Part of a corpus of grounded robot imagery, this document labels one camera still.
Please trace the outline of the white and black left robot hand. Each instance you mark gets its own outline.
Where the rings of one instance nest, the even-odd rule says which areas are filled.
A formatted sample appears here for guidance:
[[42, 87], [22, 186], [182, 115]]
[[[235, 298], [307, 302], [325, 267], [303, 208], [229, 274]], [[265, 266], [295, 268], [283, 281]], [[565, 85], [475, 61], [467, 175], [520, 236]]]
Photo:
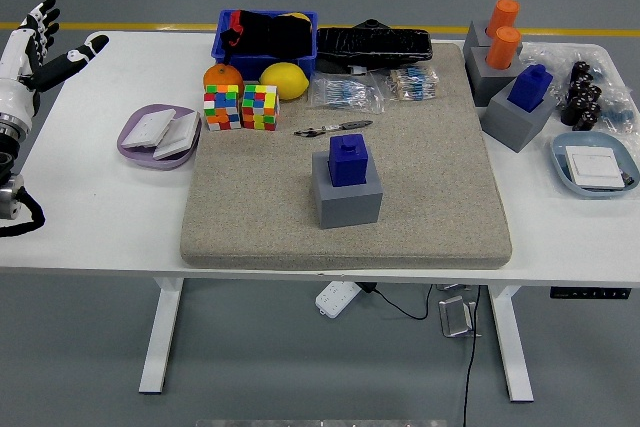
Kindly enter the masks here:
[[1, 119], [28, 131], [36, 115], [37, 95], [84, 69], [108, 44], [97, 35], [53, 60], [46, 56], [59, 29], [56, 0], [32, 9], [9, 36], [1, 56]]

